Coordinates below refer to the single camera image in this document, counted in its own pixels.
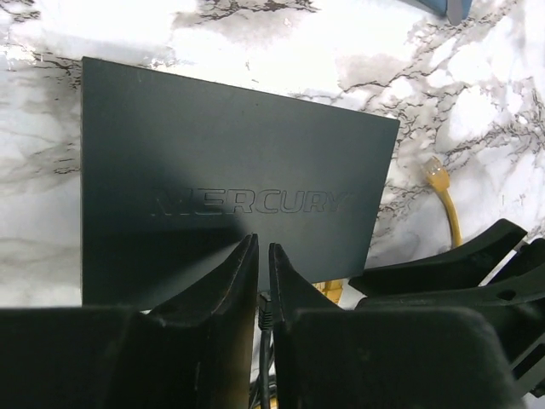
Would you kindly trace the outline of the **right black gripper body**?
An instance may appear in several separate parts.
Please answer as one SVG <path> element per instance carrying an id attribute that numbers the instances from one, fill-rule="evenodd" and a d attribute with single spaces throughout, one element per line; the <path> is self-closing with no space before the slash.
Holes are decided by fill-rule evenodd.
<path id="1" fill-rule="evenodd" d="M 490 280 L 523 279 L 536 293 L 500 310 L 494 327 L 510 361 L 513 376 L 522 395 L 544 395 L 544 239 L 521 245 L 519 251 Z"/>

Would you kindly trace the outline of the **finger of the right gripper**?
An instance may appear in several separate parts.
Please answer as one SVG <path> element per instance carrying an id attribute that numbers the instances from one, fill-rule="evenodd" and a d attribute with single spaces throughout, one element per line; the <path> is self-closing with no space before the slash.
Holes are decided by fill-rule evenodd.
<path id="1" fill-rule="evenodd" d="M 396 265 L 366 269 L 349 285 L 360 292 L 428 292 L 477 286 L 527 235 L 501 219 L 450 251 Z"/>
<path id="2" fill-rule="evenodd" d="M 432 291 L 387 297 L 365 297 L 356 306 L 364 308 L 394 307 L 511 307 L 544 298 L 544 266 L 491 285 L 453 291 Z"/>

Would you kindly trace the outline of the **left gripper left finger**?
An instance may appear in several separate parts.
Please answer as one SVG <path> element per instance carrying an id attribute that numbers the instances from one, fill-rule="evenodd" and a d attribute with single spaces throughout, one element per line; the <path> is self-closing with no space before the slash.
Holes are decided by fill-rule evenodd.
<path id="1" fill-rule="evenodd" d="M 253 234 L 148 313 L 3 309 L 2 407 L 246 407 L 258 273 Z"/>

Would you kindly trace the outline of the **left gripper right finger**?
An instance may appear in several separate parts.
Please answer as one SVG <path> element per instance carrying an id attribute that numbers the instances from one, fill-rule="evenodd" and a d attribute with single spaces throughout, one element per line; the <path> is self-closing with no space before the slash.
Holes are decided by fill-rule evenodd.
<path id="1" fill-rule="evenodd" d="M 268 251 L 282 408 L 515 408 L 501 345 L 466 308 L 339 308 Z"/>

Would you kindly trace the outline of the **black network switch box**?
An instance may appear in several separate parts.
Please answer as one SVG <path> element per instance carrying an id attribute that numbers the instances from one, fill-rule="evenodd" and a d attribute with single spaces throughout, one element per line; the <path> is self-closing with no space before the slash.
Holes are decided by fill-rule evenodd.
<path id="1" fill-rule="evenodd" d="M 82 299 L 150 309 L 247 235 L 310 282 L 364 269 L 399 121 L 94 58 L 81 78 Z"/>

